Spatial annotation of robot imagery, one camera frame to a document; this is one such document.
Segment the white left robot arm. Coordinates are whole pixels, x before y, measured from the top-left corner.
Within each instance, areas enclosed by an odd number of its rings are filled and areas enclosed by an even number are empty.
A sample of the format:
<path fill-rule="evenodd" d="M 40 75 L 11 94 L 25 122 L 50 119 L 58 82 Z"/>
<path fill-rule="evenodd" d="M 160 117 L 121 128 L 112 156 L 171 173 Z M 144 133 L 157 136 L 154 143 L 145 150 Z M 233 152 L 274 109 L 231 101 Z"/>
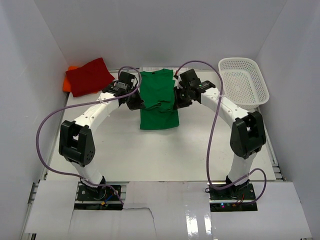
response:
<path fill-rule="evenodd" d="M 106 180 L 94 163 L 96 147 L 93 133 L 122 104 L 130 110 L 145 107 L 138 83 L 135 75 L 122 71 L 102 90 L 96 104 L 73 121 L 65 120 L 60 126 L 58 152 L 73 165 L 81 176 L 81 183 L 95 198 L 102 194 Z"/>

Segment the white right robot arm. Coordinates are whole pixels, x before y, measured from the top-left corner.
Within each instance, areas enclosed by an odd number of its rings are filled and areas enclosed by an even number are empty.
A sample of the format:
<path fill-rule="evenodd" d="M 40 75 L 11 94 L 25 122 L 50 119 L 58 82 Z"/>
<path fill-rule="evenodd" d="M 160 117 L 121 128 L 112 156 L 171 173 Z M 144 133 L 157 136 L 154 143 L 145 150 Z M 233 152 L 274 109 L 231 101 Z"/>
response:
<path fill-rule="evenodd" d="M 233 151 L 231 169 L 225 184 L 218 186 L 209 182 L 209 191 L 233 191 L 246 187 L 252 174 L 252 164 L 266 143 L 263 117 L 258 111 L 240 108 L 222 95 L 212 82 L 201 81 L 194 69 L 176 73 L 178 86 L 174 88 L 175 106 L 185 108 L 193 102 L 208 107 L 215 113 L 214 121 L 224 120 L 231 129 L 229 145 Z"/>

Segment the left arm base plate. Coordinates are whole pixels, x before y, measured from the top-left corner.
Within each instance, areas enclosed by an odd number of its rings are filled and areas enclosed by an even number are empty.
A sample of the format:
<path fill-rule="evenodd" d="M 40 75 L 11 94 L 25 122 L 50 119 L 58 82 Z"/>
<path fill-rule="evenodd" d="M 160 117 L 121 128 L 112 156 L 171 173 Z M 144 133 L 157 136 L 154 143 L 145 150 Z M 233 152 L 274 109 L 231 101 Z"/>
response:
<path fill-rule="evenodd" d="M 79 184 L 74 209 L 90 211 L 121 211 L 123 204 L 119 201 L 122 194 L 122 186 L 119 184 L 112 185 L 114 190 L 109 187 L 101 188 L 94 192 L 84 184 Z"/>

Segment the green t shirt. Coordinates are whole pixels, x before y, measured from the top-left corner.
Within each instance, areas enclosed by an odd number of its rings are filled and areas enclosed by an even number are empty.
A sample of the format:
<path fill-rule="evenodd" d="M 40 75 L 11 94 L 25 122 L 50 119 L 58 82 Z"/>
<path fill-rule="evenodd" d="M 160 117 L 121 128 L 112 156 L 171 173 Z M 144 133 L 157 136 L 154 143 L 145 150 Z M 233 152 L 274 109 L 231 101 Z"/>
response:
<path fill-rule="evenodd" d="M 140 95 L 145 108 L 140 110 L 140 129 L 167 130 L 180 125 L 178 110 L 174 108 L 176 81 L 172 69 L 142 71 Z"/>

